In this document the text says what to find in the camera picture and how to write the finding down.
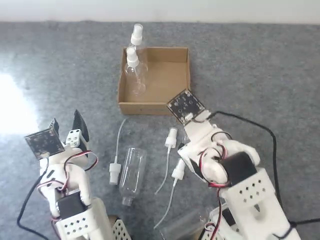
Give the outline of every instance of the white wall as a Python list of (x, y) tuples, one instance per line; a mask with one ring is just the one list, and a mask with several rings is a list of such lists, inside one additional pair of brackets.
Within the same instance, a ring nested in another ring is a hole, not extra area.
[(0, 21), (320, 24), (320, 0), (0, 0)]

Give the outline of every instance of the cardboard box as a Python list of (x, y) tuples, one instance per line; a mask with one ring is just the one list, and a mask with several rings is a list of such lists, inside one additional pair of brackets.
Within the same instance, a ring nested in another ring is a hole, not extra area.
[(135, 96), (126, 87), (126, 49), (123, 49), (118, 104), (123, 114), (171, 115), (167, 102), (185, 89), (190, 90), (190, 60), (187, 47), (146, 49), (148, 72), (146, 91)]

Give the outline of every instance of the gray carpet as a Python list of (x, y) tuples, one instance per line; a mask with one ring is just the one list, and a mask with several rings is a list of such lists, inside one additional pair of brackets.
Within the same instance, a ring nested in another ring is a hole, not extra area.
[[(165, 171), (164, 140), (169, 127), (178, 126), (173, 117), (133, 116), (123, 128), (120, 162), (130, 145), (148, 151), (143, 189), (132, 207), (122, 206), (118, 188), (109, 185), (109, 163), (124, 119), (116, 101), (121, 51), (132, 28), (132, 23), (0, 23), (0, 74), (12, 77), (22, 94), (19, 101), (28, 107), (19, 112), (15, 95), (0, 102), (0, 123), (9, 124), (11, 118), (19, 122), (16, 131), (12, 126), (0, 128), (0, 239), (37, 239), (16, 226), (23, 199), (39, 174), (38, 162), (23, 139), (30, 131), (27, 120), (34, 118), (44, 129), (56, 117), (64, 139), (76, 108), (86, 120), (91, 148), (100, 156), (90, 172), (93, 195), (103, 199), (109, 214), (124, 219), (135, 240), (160, 239), (153, 226), (166, 210), (171, 177), (157, 197), (154, 192)], [(144, 29), (149, 46), (190, 48), (192, 90), (205, 106), (247, 116), (274, 130), (287, 217), (319, 217), (320, 26), (145, 23)], [(2, 90), (7, 80), (1, 79)], [(268, 134), (225, 117), (213, 122), (255, 147), (273, 178)], [(171, 156), (170, 171), (178, 158), (176, 152)], [(166, 220), (207, 205), (217, 206), (214, 191), (186, 171)], [(49, 220), (48, 204), (36, 192), (22, 222), (55, 239)], [(319, 226), (297, 230), (301, 239), (316, 240)]]

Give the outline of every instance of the plastic bottle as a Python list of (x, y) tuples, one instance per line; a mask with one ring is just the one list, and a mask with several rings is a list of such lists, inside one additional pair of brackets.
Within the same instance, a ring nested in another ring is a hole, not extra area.
[(140, 62), (136, 53), (136, 50), (129, 46), (126, 49), (126, 82), (129, 89), (134, 95), (139, 96), (146, 91), (146, 75), (148, 68)]
[(132, 200), (140, 193), (146, 159), (145, 150), (135, 147), (128, 149), (119, 185), (123, 205), (131, 206)]
[(195, 235), (201, 231), (209, 220), (209, 214), (213, 210), (210, 207), (191, 209), (183, 216), (169, 221), (160, 229), (163, 240), (190, 240), (198, 239)]
[(140, 62), (146, 64), (146, 66), (148, 67), (147, 48), (142, 35), (143, 30), (144, 27), (141, 24), (137, 23), (134, 25), (129, 47), (134, 48)]

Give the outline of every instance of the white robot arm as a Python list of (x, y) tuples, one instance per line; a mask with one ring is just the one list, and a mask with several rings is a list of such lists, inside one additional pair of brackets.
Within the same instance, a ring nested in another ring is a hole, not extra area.
[(26, 136), (39, 159), (39, 192), (49, 202), (53, 226), (61, 240), (114, 240), (113, 230), (103, 201), (91, 196), (88, 169), (89, 134), (78, 111), (65, 143), (59, 140), (59, 126), (54, 121), (47, 130)]
[(214, 210), (210, 227), (216, 231), (204, 234), (202, 239), (300, 240), (283, 212), (266, 170), (258, 167), (257, 151), (211, 125), (208, 119), (212, 113), (188, 90), (167, 106), (184, 125), (190, 139), (178, 154), (191, 172), (209, 187), (218, 188), (218, 197), (220, 193), (225, 200), (223, 208), (230, 213), (225, 217), (221, 207)]

